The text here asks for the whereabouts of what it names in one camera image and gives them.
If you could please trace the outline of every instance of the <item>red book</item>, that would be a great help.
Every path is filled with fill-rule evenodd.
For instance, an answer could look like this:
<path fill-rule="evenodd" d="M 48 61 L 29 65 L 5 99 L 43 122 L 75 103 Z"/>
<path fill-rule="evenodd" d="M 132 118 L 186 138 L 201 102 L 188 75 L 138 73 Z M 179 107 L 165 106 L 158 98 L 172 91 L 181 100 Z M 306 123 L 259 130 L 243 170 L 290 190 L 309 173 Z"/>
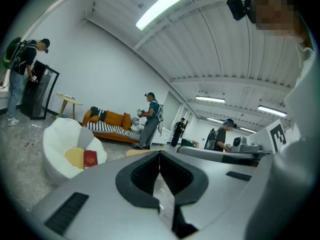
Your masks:
<path fill-rule="evenodd" d="M 83 152 L 83 168 L 87 169 L 98 164 L 97 152 L 92 150 L 84 150 Z"/>

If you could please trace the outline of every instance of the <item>fluorescent light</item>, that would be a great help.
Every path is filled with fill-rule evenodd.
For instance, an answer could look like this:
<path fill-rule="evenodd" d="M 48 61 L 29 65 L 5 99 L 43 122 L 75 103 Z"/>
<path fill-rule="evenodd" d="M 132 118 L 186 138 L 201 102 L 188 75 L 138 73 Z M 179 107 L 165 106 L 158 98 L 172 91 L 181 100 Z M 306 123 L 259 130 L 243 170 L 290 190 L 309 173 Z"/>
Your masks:
<path fill-rule="evenodd" d="M 247 128 L 243 128 L 243 127 L 240 127 L 240 129 L 241 130 L 244 130 L 244 131 L 248 131 L 248 132 L 250 132 L 250 133 L 256 133 L 256 131 L 254 131 L 254 130 L 249 130 L 249 129 L 247 129 Z"/>
<path fill-rule="evenodd" d="M 266 106 L 258 106 L 258 110 L 266 111 L 266 112 L 278 115 L 280 117 L 285 117 L 287 115 L 287 113 L 285 112 L 281 112 L 279 110 L 275 110 Z"/>
<path fill-rule="evenodd" d="M 158 0 L 152 5 L 149 10 L 145 12 L 144 15 L 138 20 L 135 24 L 136 27 L 140 30 L 143 30 L 148 24 L 163 13 L 170 6 L 179 2 L 180 0 Z"/>
<path fill-rule="evenodd" d="M 223 122 L 220 121 L 220 120 L 212 119 L 212 118 L 210 118 L 210 117 L 207 117 L 206 119 L 208 119 L 208 120 L 210 120 L 210 121 L 214 121 L 214 122 L 220 123 L 220 124 L 223 123 Z"/>
<path fill-rule="evenodd" d="M 221 103 L 226 102 L 224 98 L 212 98 L 212 97 L 204 97 L 204 96 L 195 96 L 195 98 L 200 101 L 221 102 Z"/>

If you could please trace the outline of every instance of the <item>jeans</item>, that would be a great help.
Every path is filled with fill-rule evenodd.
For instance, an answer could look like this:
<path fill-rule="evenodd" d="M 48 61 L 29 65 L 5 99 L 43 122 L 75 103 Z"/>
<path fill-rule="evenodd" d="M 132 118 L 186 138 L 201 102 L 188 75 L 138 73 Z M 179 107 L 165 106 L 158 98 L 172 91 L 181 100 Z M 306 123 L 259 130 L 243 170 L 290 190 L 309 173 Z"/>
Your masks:
<path fill-rule="evenodd" d="M 142 130 L 142 133 L 140 136 L 140 141 L 138 145 L 139 147 L 142 148 L 144 144 L 146 146 L 151 145 L 151 141 L 154 137 L 158 124 L 159 124 L 158 119 L 151 119 L 146 121 L 144 129 Z"/>
<path fill-rule="evenodd" d="M 9 100 L 7 118 L 14 118 L 16 115 L 16 106 L 18 104 L 20 94 L 23 89 L 24 75 L 15 72 L 13 69 L 10 73 L 9 80 Z"/>

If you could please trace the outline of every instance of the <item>black shirt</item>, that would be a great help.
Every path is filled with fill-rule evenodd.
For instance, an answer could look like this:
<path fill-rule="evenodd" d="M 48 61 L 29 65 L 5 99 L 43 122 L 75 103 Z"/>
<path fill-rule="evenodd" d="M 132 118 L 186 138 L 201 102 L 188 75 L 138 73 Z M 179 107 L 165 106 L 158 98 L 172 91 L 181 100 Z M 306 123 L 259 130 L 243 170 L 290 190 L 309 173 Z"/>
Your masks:
<path fill-rule="evenodd" d="M 26 43 L 26 48 L 20 59 L 20 66 L 14 68 L 14 71 L 20 75 L 24 75 L 27 66 L 31 66 L 37 55 L 37 42 L 30 40 Z"/>
<path fill-rule="evenodd" d="M 218 142 L 225 143 L 226 142 L 226 129 L 220 128 L 215 133 L 215 143 L 214 143 L 214 151 L 223 152 L 224 149 L 218 146 Z"/>
<path fill-rule="evenodd" d="M 176 125 L 175 132 L 182 133 L 183 130 L 181 129 L 183 129 L 185 124 L 181 122 L 177 122 L 175 125 Z"/>

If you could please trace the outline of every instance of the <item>orange pillow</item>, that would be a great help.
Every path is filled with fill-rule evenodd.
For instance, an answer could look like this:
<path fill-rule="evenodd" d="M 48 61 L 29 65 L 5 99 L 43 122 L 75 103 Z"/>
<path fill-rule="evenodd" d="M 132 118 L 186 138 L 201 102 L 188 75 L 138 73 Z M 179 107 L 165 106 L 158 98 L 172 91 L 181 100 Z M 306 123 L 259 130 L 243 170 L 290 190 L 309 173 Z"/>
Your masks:
<path fill-rule="evenodd" d="M 104 122 L 108 125 L 121 127 L 123 118 L 124 116 L 122 114 L 113 113 L 107 110 Z"/>
<path fill-rule="evenodd" d="M 131 128 L 131 117 L 130 117 L 130 114 L 127 114 L 127 113 L 123 114 L 122 128 L 124 130 L 130 130 L 130 128 Z"/>
<path fill-rule="evenodd" d="M 99 120 L 100 120 L 100 116 L 94 115 L 93 117 L 91 117 L 91 118 L 89 119 L 89 122 L 96 123 L 96 122 L 98 122 Z"/>

